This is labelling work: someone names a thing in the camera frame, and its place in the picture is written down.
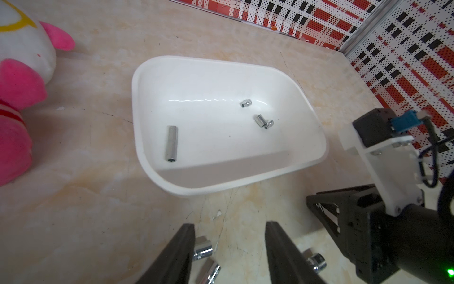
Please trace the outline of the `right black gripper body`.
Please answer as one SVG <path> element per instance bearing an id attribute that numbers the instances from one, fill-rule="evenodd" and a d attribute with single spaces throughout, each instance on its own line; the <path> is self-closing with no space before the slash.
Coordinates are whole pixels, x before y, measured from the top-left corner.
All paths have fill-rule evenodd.
<path id="1" fill-rule="evenodd" d="M 306 205 L 365 283 L 380 284 L 399 271 L 391 248 L 396 219 L 386 213 L 375 185 L 318 192 Z"/>

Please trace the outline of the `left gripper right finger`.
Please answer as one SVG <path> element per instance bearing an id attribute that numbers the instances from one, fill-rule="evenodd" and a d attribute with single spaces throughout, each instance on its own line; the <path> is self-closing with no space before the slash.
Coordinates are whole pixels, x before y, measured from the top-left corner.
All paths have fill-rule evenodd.
<path id="1" fill-rule="evenodd" d="M 290 237 L 276 221 L 266 222 L 265 241 L 273 284 L 323 284 Z"/>

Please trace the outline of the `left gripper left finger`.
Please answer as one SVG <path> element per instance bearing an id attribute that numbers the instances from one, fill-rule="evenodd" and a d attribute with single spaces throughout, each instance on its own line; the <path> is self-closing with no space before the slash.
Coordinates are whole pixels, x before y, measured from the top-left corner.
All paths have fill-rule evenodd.
<path id="1" fill-rule="evenodd" d="M 187 284 L 195 248 L 195 226 L 183 224 L 138 284 Z"/>

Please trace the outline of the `small chrome socket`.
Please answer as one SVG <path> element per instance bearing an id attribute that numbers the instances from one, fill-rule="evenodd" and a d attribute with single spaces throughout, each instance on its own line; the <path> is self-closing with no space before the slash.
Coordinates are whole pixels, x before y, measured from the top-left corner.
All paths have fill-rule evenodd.
<path id="1" fill-rule="evenodd" d="M 265 128 L 266 130 L 268 130 L 268 129 L 271 128 L 273 125 L 274 125 L 274 121 L 273 121 L 273 120 L 268 120 L 268 121 L 266 122 L 266 124 L 264 125 L 264 128 Z"/>
<path id="2" fill-rule="evenodd" d="M 259 127 L 263 128 L 267 125 L 267 120 L 262 115 L 256 115 L 254 121 L 258 124 Z"/>
<path id="3" fill-rule="evenodd" d="M 252 103 L 253 103 L 252 100 L 246 99 L 240 103 L 240 106 L 242 108 L 246 108 L 246 107 L 250 107 L 252 105 Z"/>

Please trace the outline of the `long chrome deep socket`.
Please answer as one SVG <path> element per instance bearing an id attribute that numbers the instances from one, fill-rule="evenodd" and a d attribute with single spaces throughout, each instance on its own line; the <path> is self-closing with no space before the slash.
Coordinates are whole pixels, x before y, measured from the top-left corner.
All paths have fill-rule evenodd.
<path id="1" fill-rule="evenodd" d="M 178 127 L 174 125 L 169 126 L 165 159 L 171 163 L 177 160 L 178 135 Z"/>

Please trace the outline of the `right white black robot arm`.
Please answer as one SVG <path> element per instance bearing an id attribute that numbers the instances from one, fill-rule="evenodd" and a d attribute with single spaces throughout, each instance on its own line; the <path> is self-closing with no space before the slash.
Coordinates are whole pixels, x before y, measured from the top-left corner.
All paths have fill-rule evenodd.
<path id="1" fill-rule="evenodd" d="M 364 282 L 403 270 L 428 284 L 453 283 L 454 231 L 423 203 L 393 217 L 377 188 L 364 185 L 310 195 L 306 204 Z"/>

